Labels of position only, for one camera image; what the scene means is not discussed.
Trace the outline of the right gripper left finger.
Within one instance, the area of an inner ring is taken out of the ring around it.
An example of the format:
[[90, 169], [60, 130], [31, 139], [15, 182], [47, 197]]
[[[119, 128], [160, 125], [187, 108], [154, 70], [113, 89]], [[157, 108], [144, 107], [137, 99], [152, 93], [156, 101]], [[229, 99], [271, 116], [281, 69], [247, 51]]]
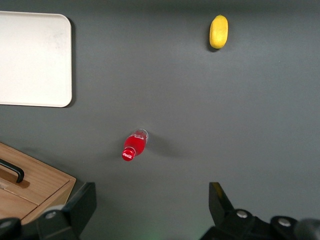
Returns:
[[78, 240], [97, 208], [96, 184], [86, 182], [62, 207], [37, 219], [40, 240]]

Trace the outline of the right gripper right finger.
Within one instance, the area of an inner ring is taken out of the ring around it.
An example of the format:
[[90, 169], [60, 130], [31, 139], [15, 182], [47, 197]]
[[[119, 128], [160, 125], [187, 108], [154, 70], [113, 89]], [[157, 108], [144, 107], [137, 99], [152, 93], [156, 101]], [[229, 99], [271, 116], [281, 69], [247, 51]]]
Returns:
[[202, 240], [271, 240], [270, 225], [249, 211], [234, 208], [218, 182], [209, 183], [208, 205], [214, 226]]

